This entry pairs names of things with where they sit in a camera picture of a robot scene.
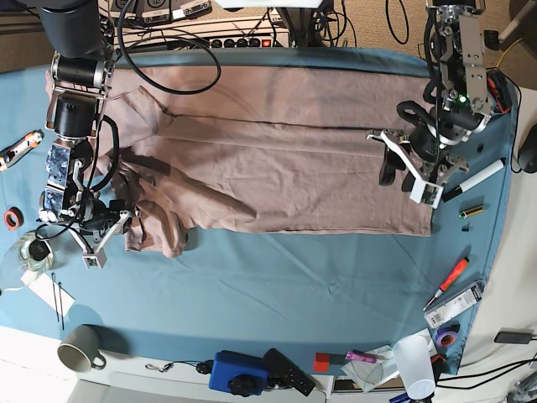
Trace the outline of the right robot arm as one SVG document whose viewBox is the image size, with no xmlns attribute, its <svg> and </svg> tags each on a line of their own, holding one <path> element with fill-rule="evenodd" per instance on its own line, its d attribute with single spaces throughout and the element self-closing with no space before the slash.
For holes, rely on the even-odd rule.
<svg viewBox="0 0 537 403">
<path fill-rule="evenodd" d="M 113 20 L 101 15 L 97 1 L 46 1 L 38 10 L 55 49 L 45 127 L 56 136 L 39 219 L 70 232 L 95 258 L 132 216 L 123 200 L 99 199 L 120 156 L 117 124 L 104 113 L 117 61 Z"/>
</svg>

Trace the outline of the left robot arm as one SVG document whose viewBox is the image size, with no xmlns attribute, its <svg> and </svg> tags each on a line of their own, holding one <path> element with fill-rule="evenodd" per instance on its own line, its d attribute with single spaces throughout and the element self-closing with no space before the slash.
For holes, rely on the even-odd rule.
<svg viewBox="0 0 537 403">
<path fill-rule="evenodd" d="M 432 182 L 452 166 L 448 149 L 483 131 L 493 115 L 483 63 L 478 15 L 484 4 L 429 1 L 424 31 L 430 80 L 423 92 L 425 109 L 415 101 L 398 104 L 397 113 L 411 130 L 393 130 L 394 142 L 418 161 L 419 173 Z"/>
</svg>

